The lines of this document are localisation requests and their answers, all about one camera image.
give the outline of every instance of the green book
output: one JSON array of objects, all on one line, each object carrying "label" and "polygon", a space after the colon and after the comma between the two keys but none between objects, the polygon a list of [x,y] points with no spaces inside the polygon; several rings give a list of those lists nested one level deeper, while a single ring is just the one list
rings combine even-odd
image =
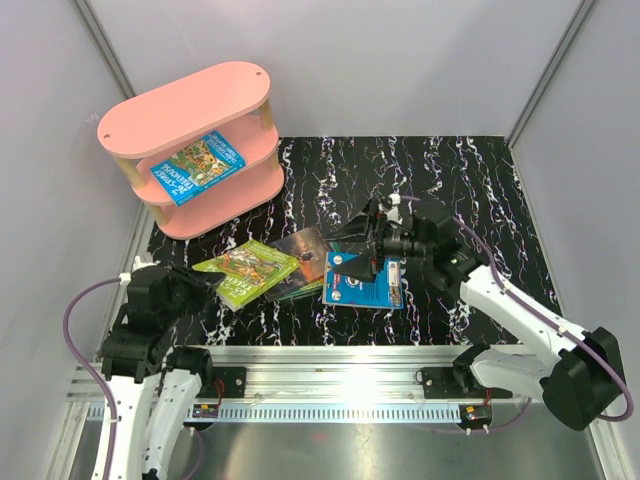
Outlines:
[{"label": "green book", "polygon": [[278,300],[279,301],[298,300],[300,298],[314,295],[315,293],[321,293],[323,285],[324,285],[324,280],[316,280],[315,282],[310,283],[306,287],[302,287],[300,290],[296,290],[295,292],[292,292],[289,295],[285,295],[284,297]]},{"label": "green book", "polygon": [[200,272],[223,272],[227,277],[216,293],[234,312],[280,283],[298,268],[298,260],[256,240],[212,260],[194,265]]}]

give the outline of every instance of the stacked books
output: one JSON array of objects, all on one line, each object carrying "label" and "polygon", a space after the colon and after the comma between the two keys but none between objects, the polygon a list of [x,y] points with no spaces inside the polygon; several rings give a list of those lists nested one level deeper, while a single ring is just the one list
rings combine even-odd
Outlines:
[{"label": "stacked books", "polygon": [[363,308],[403,308],[401,265],[387,259],[375,282],[363,283],[333,272],[332,267],[356,255],[329,251],[317,226],[308,227],[271,246],[249,240],[193,267],[227,276],[216,292],[234,312],[260,295],[268,301],[302,298],[322,290],[322,302]]},{"label": "stacked books", "polygon": [[267,300],[272,302],[294,300],[322,290],[324,263],[329,245],[322,237],[322,232],[317,225],[277,240],[271,246],[295,257],[300,267],[269,290],[265,294]]},{"label": "stacked books", "polygon": [[224,255],[194,265],[193,269],[227,274],[216,293],[235,312],[287,278],[298,266],[295,257],[249,240]]}]

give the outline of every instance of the cable clip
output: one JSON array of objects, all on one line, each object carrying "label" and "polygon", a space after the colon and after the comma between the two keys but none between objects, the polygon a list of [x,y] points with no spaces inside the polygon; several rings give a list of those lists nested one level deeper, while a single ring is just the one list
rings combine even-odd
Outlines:
[{"label": "cable clip", "polygon": [[118,275],[120,277],[120,285],[122,285],[123,287],[126,287],[127,285],[129,285],[131,283],[131,274],[130,273],[121,273],[120,275]]}]

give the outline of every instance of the blue book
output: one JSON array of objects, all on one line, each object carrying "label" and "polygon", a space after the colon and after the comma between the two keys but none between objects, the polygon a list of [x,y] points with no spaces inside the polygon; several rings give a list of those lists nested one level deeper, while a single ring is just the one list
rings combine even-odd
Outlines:
[{"label": "blue book", "polygon": [[345,305],[364,308],[402,308],[402,283],[400,261],[387,259],[384,270],[373,283],[363,283],[351,277],[334,273],[331,269],[356,255],[342,252],[329,252],[325,267],[323,303],[327,305]]},{"label": "blue book", "polygon": [[175,204],[183,205],[245,165],[229,142],[212,132],[152,167],[151,173]]}]

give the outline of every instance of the pink oval shelf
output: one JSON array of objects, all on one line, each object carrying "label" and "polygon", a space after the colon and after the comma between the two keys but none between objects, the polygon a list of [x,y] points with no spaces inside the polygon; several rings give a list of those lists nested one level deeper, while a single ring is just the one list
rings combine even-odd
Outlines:
[{"label": "pink oval shelf", "polygon": [[[247,163],[246,167],[235,175],[223,180],[211,188],[219,188],[222,184],[230,181],[237,175],[244,175],[247,170],[259,165],[276,152],[278,148],[278,131],[274,127],[270,130],[263,130],[260,117],[258,115],[245,115],[236,118],[229,123],[220,125],[218,130],[224,138],[235,148]],[[150,205],[173,205],[173,201],[167,191],[162,188],[156,177],[151,173],[150,168],[166,160],[168,157],[178,152],[187,145],[193,143],[197,138],[191,138],[176,145],[168,151],[163,151],[141,160],[137,169],[144,177],[146,185],[141,188],[134,188],[133,191],[140,199]]]},{"label": "pink oval shelf", "polygon": [[148,157],[257,109],[270,87],[262,67],[215,65],[116,105],[100,121],[98,139],[116,157]]},{"label": "pink oval shelf", "polygon": [[249,175],[233,175],[188,203],[163,207],[170,218],[158,228],[176,240],[188,240],[275,197],[284,185],[279,164],[262,162]]}]

